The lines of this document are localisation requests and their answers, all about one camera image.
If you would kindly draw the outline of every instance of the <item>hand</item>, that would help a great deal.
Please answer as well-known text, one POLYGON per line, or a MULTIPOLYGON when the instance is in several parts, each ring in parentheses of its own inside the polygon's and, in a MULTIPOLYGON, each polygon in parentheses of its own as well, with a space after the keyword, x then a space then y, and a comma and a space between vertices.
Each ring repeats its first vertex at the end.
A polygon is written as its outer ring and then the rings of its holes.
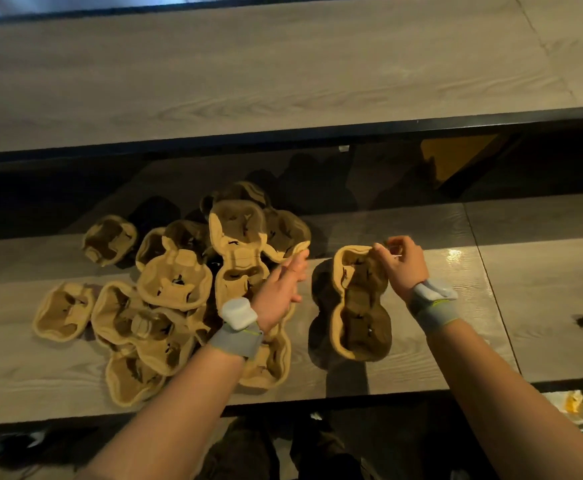
POLYGON ((304 250, 274 269, 252 298, 252 309, 258 315, 258 326, 267 334, 287 313, 291 303, 300 303, 298 282, 307 279, 307 257, 304 250))
POLYGON ((429 278, 423 249, 408 235, 390 237, 387 245, 389 249, 375 243, 373 249, 385 268, 391 287, 409 305, 414 286, 429 278))

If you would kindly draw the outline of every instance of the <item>gray wristband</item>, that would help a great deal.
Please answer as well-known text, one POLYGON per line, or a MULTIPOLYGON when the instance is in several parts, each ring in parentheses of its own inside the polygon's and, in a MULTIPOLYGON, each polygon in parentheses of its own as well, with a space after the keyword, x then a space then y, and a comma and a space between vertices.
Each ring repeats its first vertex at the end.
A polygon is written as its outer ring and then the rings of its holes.
POLYGON ((224 323, 209 341, 212 347, 247 358, 254 358, 262 343, 263 331, 257 323, 252 323, 243 330, 234 330, 228 323, 224 323))
POLYGON ((423 302, 420 298, 414 296, 409 305, 409 311, 418 322, 418 325, 420 325, 420 328, 423 329, 425 335, 460 318, 454 302, 448 299, 423 302))

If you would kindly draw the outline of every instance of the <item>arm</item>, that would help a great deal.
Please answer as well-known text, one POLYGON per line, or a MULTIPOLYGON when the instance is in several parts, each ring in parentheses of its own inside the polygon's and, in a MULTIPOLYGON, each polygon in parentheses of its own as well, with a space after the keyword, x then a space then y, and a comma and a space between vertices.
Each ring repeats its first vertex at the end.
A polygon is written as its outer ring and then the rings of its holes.
MULTIPOLYGON (((252 300, 269 332, 300 301, 309 251, 274 270, 252 300)), ((245 359, 204 346, 77 476, 78 480, 187 479, 238 384, 245 359)))
MULTIPOLYGON (((409 305, 414 286, 429 277, 423 250, 406 236, 388 245, 374 247, 392 288, 409 305)), ((431 353, 503 480, 583 478, 583 433, 571 421, 464 320, 429 325, 431 353)))

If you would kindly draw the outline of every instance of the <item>light wood plank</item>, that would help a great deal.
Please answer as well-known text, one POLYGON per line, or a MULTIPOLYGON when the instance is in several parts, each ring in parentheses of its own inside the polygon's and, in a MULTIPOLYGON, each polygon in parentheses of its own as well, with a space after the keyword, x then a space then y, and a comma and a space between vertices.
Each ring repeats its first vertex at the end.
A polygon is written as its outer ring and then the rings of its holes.
MULTIPOLYGON (((344 244, 371 244, 400 232, 415 236, 427 247, 431 273, 454 282, 460 291, 459 306, 464 318, 515 367, 460 204, 326 214, 307 216, 306 220, 320 229, 327 256, 344 244)), ((63 278, 62 274, 89 283, 129 278, 127 274, 81 274, 88 265, 78 259, 77 248, 68 245, 79 241, 78 234, 37 239, 36 252, 24 252, 24 256, 19 252, 30 249, 30 239, 25 243, 18 239, 0 241, 0 422, 121 412, 109 400, 104 386, 106 354, 102 348, 83 340, 57 345, 35 338, 30 323, 38 302, 63 278), (15 259, 9 262, 2 257, 7 253, 1 252, 2 248, 10 250, 15 259)), ((316 267, 324 261, 325 258, 312 260, 314 280, 319 279, 316 267)), ((325 265, 320 270, 328 273, 325 265)), ((330 286, 328 276, 322 278, 330 286)), ((383 295, 383 305, 392 317, 391 353, 383 361, 368 364, 347 362, 329 352, 324 331, 315 334, 320 323, 312 327, 319 308, 312 299, 311 282, 303 283, 299 292, 303 304, 287 325, 293 343, 287 381, 264 394, 239 388, 231 404, 446 387, 422 331, 393 291, 383 295)))
POLYGON ((520 0, 552 68, 583 105, 583 0, 520 0))
POLYGON ((583 378, 583 195, 466 209, 523 377, 583 378))
POLYGON ((0 151, 574 105, 515 0, 0 24, 0 151))

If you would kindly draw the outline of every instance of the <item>forearm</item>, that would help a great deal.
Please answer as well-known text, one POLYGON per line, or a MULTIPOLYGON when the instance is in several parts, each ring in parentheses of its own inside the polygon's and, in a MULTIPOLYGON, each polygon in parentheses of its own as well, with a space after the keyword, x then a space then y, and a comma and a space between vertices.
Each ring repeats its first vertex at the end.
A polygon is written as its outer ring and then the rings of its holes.
POLYGON ((583 433, 468 323, 454 320, 427 343, 503 480, 583 478, 583 433))
POLYGON ((201 348, 78 478, 189 478, 244 364, 242 357, 201 348))

